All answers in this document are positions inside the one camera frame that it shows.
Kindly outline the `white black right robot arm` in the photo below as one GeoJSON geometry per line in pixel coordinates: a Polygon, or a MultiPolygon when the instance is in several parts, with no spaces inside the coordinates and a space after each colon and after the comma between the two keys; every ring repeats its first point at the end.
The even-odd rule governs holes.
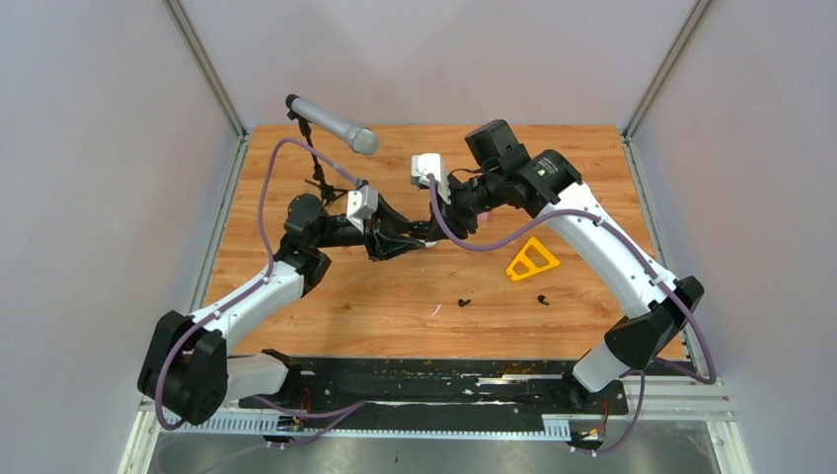
{"type": "Polygon", "coordinates": [[[643,370],[694,320],[705,290],[693,276],[679,277],[630,238],[604,209],[577,168],[560,152],[530,155],[503,119],[469,133],[466,144],[478,169],[461,182],[438,153],[411,159],[411,181],[431,192],[429,241],[448,239],[472,252],[501,248],[539,224],[562,237],[606,284],[623,311],[597,346],[572,368],[564,385],[570,408],[588,412],[603,388],[632,370],[643,370]],[[467,243],[483,212],[509,205],[531,218],[494,243],[467,243]]]}

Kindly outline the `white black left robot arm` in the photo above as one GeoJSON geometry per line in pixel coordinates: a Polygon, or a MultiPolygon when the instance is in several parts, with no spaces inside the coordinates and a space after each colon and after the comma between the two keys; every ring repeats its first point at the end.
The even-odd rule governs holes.
{"type": "Polygon", "coordinates": [[[269,316],[310,293],[331,260],[325,249],[361,246],[372,261],[424,249],[431,224],[410,221],[376,192],[349,194],[347,210],[330,215],[320,199],[304,194],[288,205],[284,234],[266,266],[220,300],[190,315],[163,315],[149,344],[137,386],[151,398],[160,425],[200,425],[222,404],[266,395],[279,408],[302,395],[299,367],[288,355],[231,350],[269,316]]]}

